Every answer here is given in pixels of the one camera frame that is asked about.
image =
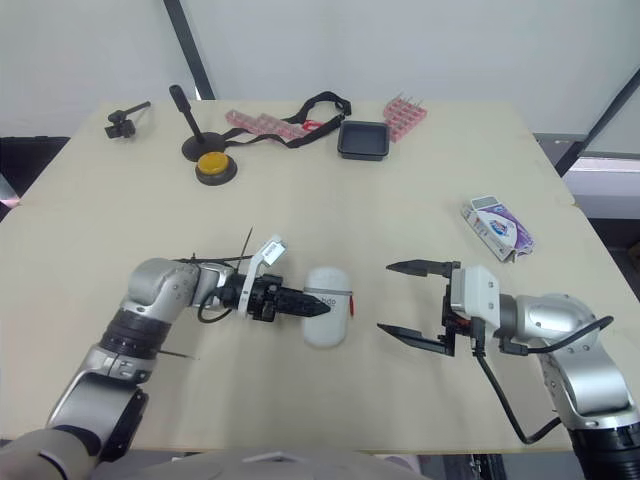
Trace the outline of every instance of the beige table surface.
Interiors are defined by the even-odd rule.
[[[343,160],[337,133],[298,150],[233,148],[235,180],[197,182],[180,154],[188,127],[156,104],[130,140],[109,140],[105,105],[0,223],[3,437],[45,422],[92,343],[99,340],[143,260],[233,256],[279,233],[289,251],[273,273],[301,288],[321,265],[346,270],[356,315],[342,345],[304,344],[300,321],[230,316],[202,325],[193,311],[165,348],[197,360],[160,358],[134,445],[209,449],[331,445],[371,451],[514,451],[512,432],[467,340],[455,358],[415,350],[376,322],[440,332],[444,280],[403,276],[385,265],[413,258],[480,263],[503,292],[566,292],[616,322],[603,334],[640,398],[640,304],[520,117],[502,103],[425,103],[429,114],[383,162]],[[299,102],[201,102],[204,130],[226,131],[224,113],[290,115]],[[382,104],[356,103],[352,119],[381,119]],[[310,118],[326,120],[328,106]],[[526,225],[536,250],[502,265],[459,214],[495,194]],[[534,358],[490,355],[531,433],[552,415]],[[533,449],[568,449],[557,429]]]

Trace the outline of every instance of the white wall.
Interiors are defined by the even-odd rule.
[[[640,173],[569,171],[562,178],[587,217],[640,219]]]
[[[193,89],[159,0],[0,0],[0,136],[72,135],[100,102],[171,83]]]
[[[640,65],[637,0],[183,0],[224,98],[506,99],[585,134]]]
[[[587,150],[640,155],[640,89],[636,90]]]
[[[506,99],[584,134],[640,64],[637,0],[183,0],[222,98]],[[0,135],[193,85],[160,0],[0,0]]]

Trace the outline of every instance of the black cable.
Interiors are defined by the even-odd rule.
[[[253,255],[241,255],[240,257],[226,257],[226,258],[196,258],[195,256],[191,258],[176,258],[174,261],[180,263],[226,263],[226,262],[235,262],[236,260],[248,260],[252,258]]]
[[[229,315],[231,313],[231,309],[228,308],[224,313],[221,313],[217,317],[206,318],[205,316],[202,315],[203,312],[204,312],[204,307],[205,307],[206,303],[210,299],[212,299],[217,293],[218,293],[218,289],[214,288],[209,293],[207,293],[207,295],[200,302],[200,306],[198,307],[198,321],[199,322],[201,322],[201,323],[216,323],[216,322],[222,320],[224,317],[226,317],[227,315]]]
[[[549,345],[547,347],[537,347],[537,348],[528,348],[527,353],[551,353],[559,350],[563,347],[566,347],[570,343],[575,342],[579,338],[584,337],[587,333],[599,328],[600,330],[604,330],[613,322],[613,317],[607,315],[606,317],[602,317],[600,320],[596,320],[593,323],[590,323],[584,328],[581,328],[576,333],[569,335],[564,340],[560,340],[559,342],[554,343],[553,345]]]
[[[496,392],[496,395],[498,396],[498,400],[500,400],[500,404],[504,409],[504,413],[507,415],[507,418],[509,419],[509,423],[511,423],[513,430],[516,432],[516,435],[518,435],[518,438],[522,443],[524,443],[525,445],[531,445],[532,443],[535,443],[538,440],[541,440],[542,438],[544,438],[551,430],[553,430],[558,425],[560,425],[561,423],[560,418],[556,417],[553,420],[551,420],[549,423],[547,423],[544,427],[542,427],[540,430],[538,430],[536,433],[534,433],[530,437],[527,437],[524,434],[522,427],[520,427],[520,424],[518,423],[518,420],[516,419],[516,416],[513,413],[513,410],[511,409],[511,405],[509,405],[509,401],[507,400],[507,397],[502,391],[502,387],[500,386],[500,384],[498,383],[498,380],[496,379],[495,375],[491,371],[489,364],[484,359],[484,356],[483,356],[484,352],[479,352],[477,354],[474,353],[474,355],[478,359],[478,363],[480,364],[482,371],[484,371],[485,375],[487,376],[487,379],[489,380],[489,383],[493,387],[493,391]]]

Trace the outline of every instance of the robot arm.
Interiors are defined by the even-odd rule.
[[[274,236],[247,275],[224,261],[154,258],[131,274],[127,294],[99,343],[93,345],[54,407],[47,426],[23,435],[0,451],[0,477],[88,478],[102,461],[120,458],[142,420],[148,395],[139,387],[151,377],[172,324],[189,306],[237,309],[273,321],[277,312],[315,316],[330,308],[317,298],[282,287],[282,278],[257,277],[265,249],[286,247]]]
[[[587,478],[640,477],[640,414],[620,370],[605,352],[599,330],[613,320],[595,315],[568,295],[512,297],[500,293],[498,279],[481,266],[412,260],[387,267],[411,275],[449,279],[438,341],[420,332],[379,324],[410,346],[455,355],[457,335],[471,337],[473,352],[524,443],[534,443],[562,423]],[[484,359],[485,337],[500,340],[500,351],[539,355],[544,383],[558,417],[527,437]]]

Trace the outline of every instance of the black metal pole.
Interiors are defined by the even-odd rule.
[[[189,70],[191,70],[191,75],[200,93],[200,98],[203,100],[215,100],[216,97],[209,83],[207,72],[204,70],[196,42],[193,40],[193,35],[191,35],[191,29],[189,28],[187,17],[184,15],[180,0],[164,0],[164,6],[167,9],[169,19],[178,37],[178,42],[180,42],[184,58],[189,65]]]
[[[627,100],[629,100],[634,94],[638,86],[640,86],[640,69],[636,71],[627,84],[622,87],[622,90],[618,92],[618,95],[616,95],[611,104],[609,104],[593,128],[589,130],[585,139],[571,145],[569,150],[567,150],[560,160],[558,160],[558,163],[556,163],[556,170],[561,177],[569,171],[574,163],[578,161],[582,152],[584,152],[589,144],[600,132],[602,132],[611,119],[616,116],[624,104],[627,103]]]

